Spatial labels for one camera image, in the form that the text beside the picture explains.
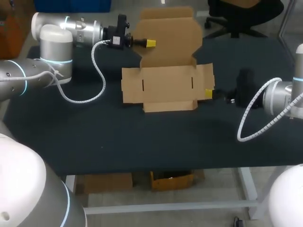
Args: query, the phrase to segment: table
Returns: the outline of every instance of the table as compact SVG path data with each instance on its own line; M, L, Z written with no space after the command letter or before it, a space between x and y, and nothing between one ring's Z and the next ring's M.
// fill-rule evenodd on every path
M240 167L247 199L215 203L135 205L87 208L87 214L148 210L253 207L252 219L265 210L266 196L286 165L303 162L301 121L282 119L257 139L239 143L236 131L243 109L224 101L200 103L187 112L144 113L140 105L123 105L121 67L138 67L131 51L101 49L97 62L108 86L105 94L87 105L67 103L56 87L29 91L11 100L4 122L15 138L34 149L58 175ZM242 38L204 40L195 56L199 64L214 64L217 88L232 89L242 67L251 67L256 82L273 77L291 79L294 69L278 40ZM29 57L39 57L38 47ZM90 60L90 50L74 51L72 82L63 85L73 99L97 94L101 83ZM263 110L248 118L244 134L255 132L271 119ZM282 166L257 197L247 166Z

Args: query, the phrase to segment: open cardboard box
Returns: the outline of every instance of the open cardboard box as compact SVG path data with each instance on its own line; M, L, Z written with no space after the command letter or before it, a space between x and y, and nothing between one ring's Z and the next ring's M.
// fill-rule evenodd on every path
M156 40L153 49L135 47L140 68L122 69L124 103L143 103L145 112L194 110L210 99L213 65L197 65L192 54L202 45L201 26L190 7L154 8L141 12L134 39Z

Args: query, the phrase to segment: white cable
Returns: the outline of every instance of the white cable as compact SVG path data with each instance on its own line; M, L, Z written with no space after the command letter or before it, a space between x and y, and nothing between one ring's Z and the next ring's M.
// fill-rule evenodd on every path
M42 77L42 76L44 76L44 75L46 75L46 74L49 74L49 75L51 75L51 76L53 77L53 80L51 81L51 83L52 83L53 81L55 81L55 83L56 83L56 85L57 85L57 87L58 87L58 89L59 89L60 94L62 95L62 97L63 97L65 100L67 100L67 101L69 101L69 102L71 102L71 103L75 103L75 104L89 103L89 102L94 101L94 100L96 100L97 98L99 98L99 97L103 94L103 92L105 91L105 88L106 88L105 77L103 76L102 72L100 71L99 67L97 66L97 63L96 63L96 60L95 60L95 50L96 50L96 48L97 48L98 46L103 45L103 44L107 44L108 42L110 42L110 40L99 41L99 42L97 42L97 43L93 46L93 48L92 48L92 50L91 50L91 60L92 60L92 62L93 62L93 65L94 65L95 69L97 70L97 72L98 72L99 75L101 76L102 82L103 82L103 86L102 86L102 89L101 89L101 91L99 92L99 94L97 94L95 97L93 97L93 98L91 98L91 99L83 100L83 101L75 101L75 100L72 100L72 99L68 98L68 97L65 95L65 93L63 92L63 90L62 90L62 88L61 88L61 85L60 85L60 82L59 82L59 80L58 80L58 78L57 78L57 76L56 76L56 75L59 75L59 76L61 76L61 77L64 77L64 75L62 75L59 71L55 70L53 66L51 66L48 62L46 62L46 61L44 61L44 60L42 60L42 59L35 59L35 60L44 61L44 62L53 70L53 73L52 73L52 72L49 72L49 71L44 71L44 72L41 72L41 73L39 73L39 74L37 74L37 75L34 75L34 76L31 76L31 77L0 78L0 82L3 82L3 81L13 81L13 80L32 80L32 79L37 79L37 78L39 78L39 77Z
M242 132L242 128L243 125L245 123L246 117L252 107L252 105L255 103L255 101L257 100L257 98L260 96L260 94L262 93L262 91L264 91L264 89L271 84L274 81L282 81L281 78L273 78L271 80L269 80L268 82L266 82L260 89L259 91L255 94L255 96L252 98L251 102L249 103L249 105L247 106L244 115L242 117L242 120L240 122L239 125L239 129L238 129L238 134L237 134L237 139L240 142L246 142L248 140L252 140L254 138L256 138L257 136L261 135L262 133L266 132L270 127L272 127L275 123L277 123L283 116L285 116L285 114L287 114L288 111L290 111L290 109L296 105L302 98L303 98L303 93L301 93L297 98L295 98L277 117L275 117L271 122L269 122L267 125L265 125L261 130L257 131L256 133L247 136L245 138L241 138L241 132Z

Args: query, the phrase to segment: blue led ring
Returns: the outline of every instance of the blue led ring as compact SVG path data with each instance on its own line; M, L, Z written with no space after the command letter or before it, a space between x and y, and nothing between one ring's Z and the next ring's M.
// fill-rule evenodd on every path
M6 61L10 61L10 62L14 63L15 65L17 65L18 68L21 70L23 76L24 76L24 77L27 77L26 74L25 74L25 72L24 72L24 70L22 69L22 67L21 67L18 63L14 62L14 61L12 61L12 60L6 60ZM23 90L23 92L21 93L21 95L23 95L26 91L27 91L27 80L25 80L24 90Z

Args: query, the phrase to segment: chair wheel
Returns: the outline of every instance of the chair wheel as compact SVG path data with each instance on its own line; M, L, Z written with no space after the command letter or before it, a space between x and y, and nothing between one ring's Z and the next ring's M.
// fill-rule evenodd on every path
M209 29L209 28L211 28L212 26L211 26L211 24L210 24L210 22L209 21L206 21L205 23L204 23L204 28L205 29Z

